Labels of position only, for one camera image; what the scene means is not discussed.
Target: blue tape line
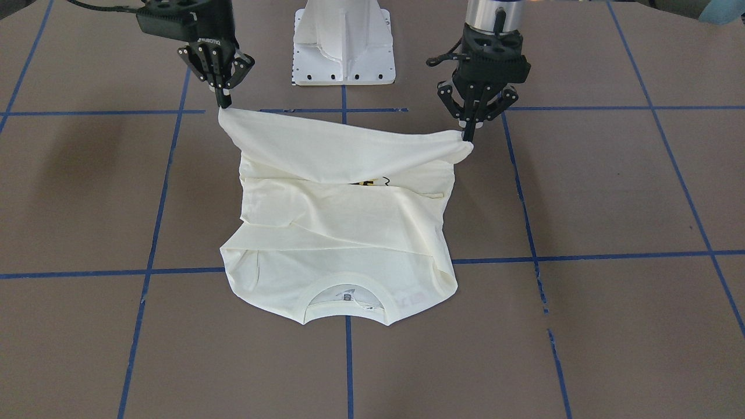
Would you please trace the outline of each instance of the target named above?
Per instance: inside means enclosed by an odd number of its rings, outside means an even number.
[[[341,85],[341,123],[346,124],[346,86]],[[352,318],[344,316],[346,330],[346,416],[355,417],[355,387],[352,376]]]
[[[346,124],[346,86],[341,85],[341,123]]]
[[[352,318],[344,316],[346,329],[346,416],[355,417],[355,389],[352,379]]]
[[[123,271],[73,271],[73,272],[31,272],[27,274],[0,274],[0,280],[19,280],[37,278],[75,278],[75,277],[115,277],[123,275],[144,275],[147,269]]]
[[[484,259],[453,259],[453,265],[477,265],[481,263],[533,262],[532,257],[490,257]]]
[[[49,112],[10,112],[9,116],[101,116],[101,115],[177,115],[201,114],[203,109],[184,110],[81,110],[81,111],[49,111]]]
[[[7,107],[5,108],[5,114],[3,115],[2,120],[0,120],[0,133],[2,133],[3,129],[5,128],[5,123],[7,122],[10,110],[13,109],[13,104],[16,102],[18,91],[21,89],[21,84],[23,84],[23,79],[26,77],[28,67],[31,65],[31,60],[34,58],[34,54],[36,54],[37,52],[37,47],[39,46],[39,41],[42,39],[42,34],[44,33],[44,28],[46,28],[46,23],[49,20],[49,14],[51,13],[51,7],[53,4],[54,0],[49,0],[46,12],[44,12],[44,18],[42,19],[42,23],[39,26],[39,31],[37,32],[37,37],[34,39],[34,44],[31,46],[31,50],[28,52],[28,57],[26,57],[26,62],[23,64],[23,69],[21,70],[21,75],[18,77],[18,81],[16,82],[16,87],[13,89],[13,94],[10,95],[10,100],[8,101]]]
[[[739,249],[736,251],[714,251],[714,254],[717,256],[745,255],[745,249]]]
[[[653,106],[654,110],[745,110],[745,105],[724,106]]]
[[[260,109],[266,113],[395,113],[408,112],[407,107],[319,108],[319,109]]]
[[[214,272],[225,272],[224,266],[215,266],[210,268],[161,268],[150,271],[153,275],[169,274],[209,274]]]
[[[513,106],[512,111],[536,110],[745,110],[745,105],[713,106]]]
[[[514,110],[649,110],[648,106],[513,106]]]
[[[709,256],[708,251],[694,252],[657,252],[657,253],[611,253],[611,254],[586,254],[571,256],[538,256],[540,262],[561,262],[565,260],[608,260],[608,259],[654,259],[667,257],[693,257]]]
[[[536,282],[538,283],[538,292],[543,302],[543,312],[548,314],[548,300],[546,293],[543,291],[543,281],[541,280],[541,268],[538,264],[538,254],[536,252],[536,243],[533,240],[533,231],[530,228],[530,218],[527,216],[527,205],[525,205],[525,196],[522,193],[522,184],[520,182],[520,172],[517,169],[517,160],[515,159],[515,150],[512,146],[512,137],[510,135],[510,126],[507,124],[507,115],[502,113],[502,124],[504,125],[504,136],[507,139],[507,150],[510,152],[510,162],[515,169],[515,184],[517,185],[517,195],[522,204],[522,214],[525,217],[525,231],[527,232],[527,242],[530,245],[530,255],[533,260],[533,268],[536,271]]]
[[[745,249],[729,251],[692,251],[692,252],[658,252],[658,253],[611,253],[585,254],[567,256],[538,256],[539,262],[562,262],[572,260],[608,260],[608,259],[653,259],[668,257],[697,257],[709,256],[745,256]],[[533,257],[494,257],[482,259],[453,259],[453,265],[477,265],[490,263],[526,263],[532,262]],[[0,280],[35,279],[35,278],[65,278],[65,277],[113,277],[124,275],[167,275],[167,274],[208,274],[225,272],[223,266],[199,268],[158,268],[158,269],[125,269],[120,271],[70,271],[70,272],[28,272],[18,274],[0,274]]]
[[[181,130],[181,121],[183,119],[184,103],[186,103],[186,92],[188,91],[188,80],[191,70],[186,70],[186,76],[184,77],[183,88],[181,90],[181,102],[179,104],[179,113],[176,117],[176,126],[174,127],[174,135],[171,139],[171,150],[168,152],[168,164],[165,167],[165,175],[163,176],[163,187],[160,192],[160,203],[158,206],[158,216],[155,220],[155,229],[153,230],[153,244],[150,247],[150,256],[148,257],[148,272],[145,274],[145,279],[142,281],[142,294],[140,296],[139,309],[137,310],[137,321],[135,322],[135,330],[132,336],[132,347],[130,348],[130,359],[127,363],[127,373],[124,376],[124,387],[121,390],[121,400],[119,402],[119,413],[118,419],[124,419],[124,410],[127,407],[127,397],[129,396],[130,383],[132,382],[132,370],[134,369],[135,356],[137,354],[137,344],[139,343],[140,330],[142,329],[142,317],[145,314],[145,303],[148,296],[148,289],[150,288],[150,278],[152,276],[153,263],[155,262],[155,252],[158,246],[158,235],[160,233],[160,225],[163,219],[163,210],[165,209],[165,197],[168,194],[168,175],[171,173],[171,165],[174,162],[174,152],[176,150],[176,144],[179,138],[179,132]]]
[[[559,354],[557,352],[556,339],[554,339],[554,334],[551,332],[551,329],[548,329],[548,340],[551,341],[551,352],[554,353],[554,364],[557,367],[559,387],[561,388],[561,395],[564,399],[564,411],[566,412],[566,419],[571,419],[571,406],[569,406],[569,394],[566,391],[566,382],[564,381],[564,370],[561,368],[561,361],[559,360]]]
[[[694,205],[694,201],[693,201],[693,198],[691,197],[691,193],[688,191],[688,187],[685,185],[683,174],[680,171],[678,162],[675,160],[675,155],[673,154],[673,149],[670,147],[668,136],[667,134],[665,134],[665,130],[662,128],[662,123],[659,121],[657,112],[654,109],[654,106],[652,105],[652,99],[650,98],[649,92],[647,91],[647,86],[644,84],[644,80],[642,80],[641,78],[641,73],[639,71],[639,67],[636,65],[636,60],[634,60],[634,56],[633,54],[631,54],[631,49],[629,48],[629,43],[626,41],[626,37],[624,36],[624,31],[621,29],[621,24],[618,23],[618,18],[616,17],[615,12],[613,11],[613,7],[611,6],[610,2],[606,4],[608,5],[608,10],[610,11],[611,17],[613,18],[615,27],[616,29],[618,29],[618,34],[621,36],[621,42],[624,44],[624,48],[626,49],[626,53],[629,56],[629,60],[631,60],[631,65],[633,66],[634,72],[636,73],[636,77],[639,80],[639,86],[641,86],[641,90],[642,92],[644,92],[644,97],[647,98],[647,103],[650,105],[650,108],[652,110],[652,116],[654,117],[655,123],[657,124],[657,129],[659,130],[659,134],[662,137],[662,142],[665,144],[665,150],[667,150],[668,156],[670,157],[670,161],[673,163],[673,168],[675,169],[675,174],[677,175],[678,181],[680,182],[680,186],[682,187],[683,193],[685,194],[685,199],[688,201],[688,205],[691,208],[691,212],[694,215],[694,219],[696,220],[696,225],[699,228],[701,237],[703,238],[703,241],[706,244],[706,250],[710,252],[709,256],[711,257],[711,263],[714,264],[714,269],[717,272],[719,281],[722,284],[724,293],[727,296],[727,300],[729,301],[730,307],[732,308],[732,313],[735,315],[735,319],[738,322],[738,326],[740,326],[740,332],[742,333],[742,336],[745,338],[745,322],[743,322],[743,318],[742,318],[742,315],[740,314],[740,310],[738,309],[738,306],[735,303],[735,299],[732,297],[732,293],[729,290],[729,285],[727,285],[727,280],[724,278],[724,275],[722,274],[722,270],[719,266],[719,262],[717,261],[717,257],[714,255],[714,251],[711,248],[711,242],[708,240],[706,231],[704,231],[703,223],[701,222],[701,218],[699,217],[698,211],[696,211],[696,206]]]

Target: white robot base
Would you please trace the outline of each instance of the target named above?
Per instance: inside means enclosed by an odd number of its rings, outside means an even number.
[[[391,84],[390,13],[377,0],[308,0],[295,13],[292,83]]]

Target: wrinkled fabric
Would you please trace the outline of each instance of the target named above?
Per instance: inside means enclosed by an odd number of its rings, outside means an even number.
[[[383,324],[455,293],[443,236],[455,130],[404,135],[293,116],[220,110],[241,149],[243,224],[221,248],[246,302],[305,324],[355,315]]]

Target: blue object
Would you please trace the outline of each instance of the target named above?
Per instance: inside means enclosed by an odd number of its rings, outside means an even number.
[[[701,12],[701,22],[725,25],[745,13],[745,0],[711,0]]]

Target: cable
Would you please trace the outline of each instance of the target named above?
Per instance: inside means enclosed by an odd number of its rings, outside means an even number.
[[[83,9],[95,10],[97,12],[137,13],[137,9],[133,9],[127,6],[102,7],[102,6],[94,6],[93,4],[81,3],[77,0],[67,0],[67,2],[72,3],[78,7],[82,7]]]
[[[437,64],[440,64],[441,62],[445,60],[464,60],[466,58],[463,54],[453,54],[453,51],[455,51],[458,46],[460,46],[460,43],[463,41],[463,38],[460,38],[458,42],[453,45],[453,48],[450,48],[445,54],[438,55],[436,57],[428,58],[427,59],[427,65],[430,67],[434,67]]]

